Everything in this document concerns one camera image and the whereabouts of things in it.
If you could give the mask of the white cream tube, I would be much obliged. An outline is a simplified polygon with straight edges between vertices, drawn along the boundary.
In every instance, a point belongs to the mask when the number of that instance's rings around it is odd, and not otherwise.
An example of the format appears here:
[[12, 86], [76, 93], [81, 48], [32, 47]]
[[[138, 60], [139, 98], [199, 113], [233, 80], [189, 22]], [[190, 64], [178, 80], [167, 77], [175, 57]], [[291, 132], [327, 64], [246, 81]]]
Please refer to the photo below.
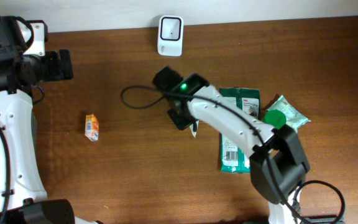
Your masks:
[[196, 134], [197, 134], [197, 131], [198, 131], [198, 125], [199, 125], [199, 121], [196, 119], [189, 126], [189, 128], [191, 130], [191, 133], [192, 133], [194, 138], [196, 137]]

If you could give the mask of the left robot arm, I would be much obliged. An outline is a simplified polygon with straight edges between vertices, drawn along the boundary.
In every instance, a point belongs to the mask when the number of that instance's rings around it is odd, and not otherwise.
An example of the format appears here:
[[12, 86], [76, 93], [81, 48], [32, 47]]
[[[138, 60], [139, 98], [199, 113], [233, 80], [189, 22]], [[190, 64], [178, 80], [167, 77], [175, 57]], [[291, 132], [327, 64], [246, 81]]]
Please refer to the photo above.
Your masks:
[[44, 21], [0, 16], [0, 223], [81, 223], [50, 200], [37, 168], [33, 89], [73, 78], [68, 50], [46, 51]]

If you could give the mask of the green 3M wipes pack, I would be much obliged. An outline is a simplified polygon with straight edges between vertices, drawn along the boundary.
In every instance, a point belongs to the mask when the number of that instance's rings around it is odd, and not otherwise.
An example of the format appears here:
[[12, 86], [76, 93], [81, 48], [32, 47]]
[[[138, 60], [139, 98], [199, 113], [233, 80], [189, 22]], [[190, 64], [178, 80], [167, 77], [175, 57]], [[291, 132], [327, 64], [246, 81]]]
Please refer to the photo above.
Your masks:
[[[220, 94], [245, 113], [259, 119], [260, 91], [250, 88], [220, 88]], [[221, 171], [227, 173], [249, 173], [247, 156], [229, 138], [220, 134]]]

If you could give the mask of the green lid jar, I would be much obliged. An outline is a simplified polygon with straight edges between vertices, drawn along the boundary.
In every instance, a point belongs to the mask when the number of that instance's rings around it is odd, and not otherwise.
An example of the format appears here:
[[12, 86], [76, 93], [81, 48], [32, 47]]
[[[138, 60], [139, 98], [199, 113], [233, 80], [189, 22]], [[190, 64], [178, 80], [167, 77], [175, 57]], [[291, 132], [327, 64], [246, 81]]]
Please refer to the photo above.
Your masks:
[[275, 129], [280, 129], [286, 124], [287, 118], [285, 114], [279, 110], [269, 110], [266, 112], [262, 121], [272, 125]]

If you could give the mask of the orange tissue packet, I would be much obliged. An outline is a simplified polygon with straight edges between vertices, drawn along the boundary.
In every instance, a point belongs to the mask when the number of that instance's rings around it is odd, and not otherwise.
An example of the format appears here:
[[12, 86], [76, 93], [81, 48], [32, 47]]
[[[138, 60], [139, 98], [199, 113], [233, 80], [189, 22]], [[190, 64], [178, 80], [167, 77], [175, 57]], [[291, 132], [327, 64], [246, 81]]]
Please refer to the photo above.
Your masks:
[[99, 121], [94, 114], [86, 115], [85, 136], [90, 141], [97, 141], [99, 139]]

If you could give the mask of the mint green wipes packet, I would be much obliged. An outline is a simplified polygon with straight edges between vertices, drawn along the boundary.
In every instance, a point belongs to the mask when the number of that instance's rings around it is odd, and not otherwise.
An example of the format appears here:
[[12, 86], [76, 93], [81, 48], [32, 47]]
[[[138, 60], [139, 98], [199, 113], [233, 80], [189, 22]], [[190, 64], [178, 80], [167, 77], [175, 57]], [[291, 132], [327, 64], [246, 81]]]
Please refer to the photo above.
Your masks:
[[301, 126], [311, 122], [309, 118], [293, 107], [283, 95], [267, 109], [267, 111], [272, 110], [278, 110], [283, 113], [286, 117], [286, 124], [294, 129], [296, 133]]

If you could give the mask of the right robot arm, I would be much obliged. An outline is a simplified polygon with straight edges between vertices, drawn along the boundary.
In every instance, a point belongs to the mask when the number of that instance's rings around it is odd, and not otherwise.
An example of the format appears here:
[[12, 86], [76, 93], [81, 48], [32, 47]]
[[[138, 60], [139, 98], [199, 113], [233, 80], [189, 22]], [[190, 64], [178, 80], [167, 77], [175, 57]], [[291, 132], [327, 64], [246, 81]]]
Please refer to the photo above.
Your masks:
[[169, 102], [175, 116], [187, 122], [207, 123], [249, 158], [252, 185], [268, 201], [269, 223], [306, 222], [297, 202], [310, 164], [291, 127], [277, 129], [248, 115], [196, 73], [183, 78], [165, 67], [152, 83]]

